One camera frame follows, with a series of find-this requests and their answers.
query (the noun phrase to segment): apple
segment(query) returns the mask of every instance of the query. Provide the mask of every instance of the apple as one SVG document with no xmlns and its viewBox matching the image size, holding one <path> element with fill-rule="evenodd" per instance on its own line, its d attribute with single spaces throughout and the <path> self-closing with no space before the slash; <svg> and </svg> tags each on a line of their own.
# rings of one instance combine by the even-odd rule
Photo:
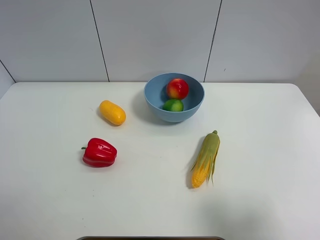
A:
<svg viewBox="0 0 320 240">
<path fill-rule="evenodd" d="M 171 99 L 184 99 L 189 93 L 189 86 L 185 80 L 174 78 L 166 86 L 166 94 Z"/>
</svg>

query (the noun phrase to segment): yellow object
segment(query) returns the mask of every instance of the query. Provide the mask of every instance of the yellow object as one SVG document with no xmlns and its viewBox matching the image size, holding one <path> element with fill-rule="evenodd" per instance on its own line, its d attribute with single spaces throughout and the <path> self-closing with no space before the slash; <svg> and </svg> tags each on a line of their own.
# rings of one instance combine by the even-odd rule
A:
<svg viewBox="0 0 320 240">
<path fill-rule="evenodd" d="M 216 157 L 220 146 L 220 138 L 216 130 L 208 134 L 202 143 L 201 150 L 196 158 L 191 171 L 193 170 L 191 183 L 193 188 L 200 187 L 205 180 L 212 183 L 215 172 Z"/>
<path fill-rule="evenodd" d="M 114 125 L 121 125 L 126 120 L 126 112 L 118 105 L 104 100 L 99 106 L 100 113 Z"/>
</svg>

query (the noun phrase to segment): corn cob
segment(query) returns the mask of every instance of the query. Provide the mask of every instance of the corn cob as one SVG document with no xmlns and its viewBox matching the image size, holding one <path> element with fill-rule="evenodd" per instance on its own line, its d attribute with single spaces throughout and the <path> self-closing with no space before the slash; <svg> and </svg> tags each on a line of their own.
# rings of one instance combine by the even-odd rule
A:
<svg viewBox="0 0 320 240">
<path fill-rule="evenodd" d="M 218 132 L 214 130 L 208 134 L 202 143 L 201 150 L 193 164 L 191 183 L 193 188 L 200 187 L 205 180 L 209 181 L 210 176 L 213 181 L 215 172 L 216 157 L 220 146 Z"/>
</svg>

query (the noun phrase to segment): bell pepper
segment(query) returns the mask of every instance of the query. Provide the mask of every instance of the bell pepper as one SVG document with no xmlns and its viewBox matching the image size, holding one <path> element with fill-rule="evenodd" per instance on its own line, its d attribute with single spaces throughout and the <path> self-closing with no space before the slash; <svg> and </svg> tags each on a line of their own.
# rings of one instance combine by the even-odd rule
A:
<svg viewBox="0 0 320 240">
<path fill-rule="evenodd" d="M 95 168 L 109 167 L 114 164 L 117 150 L 110 143 L 100 138 L 92 138 L 87 144 L 83 155 L 83 162 Z"/>
</svg>

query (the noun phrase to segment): lime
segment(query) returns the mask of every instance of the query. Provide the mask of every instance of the lime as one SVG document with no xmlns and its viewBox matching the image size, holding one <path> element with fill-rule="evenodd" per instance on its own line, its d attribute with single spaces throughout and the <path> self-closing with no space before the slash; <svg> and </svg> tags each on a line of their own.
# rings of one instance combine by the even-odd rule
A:
<svg viewBox="0 0 320 240">
<path fill-rule="evenodd" d="M 179 99 L 170 99 L 164 103 L 162 109 L 170 112 L 182 112 L 184 104 Z"/>
</svg>

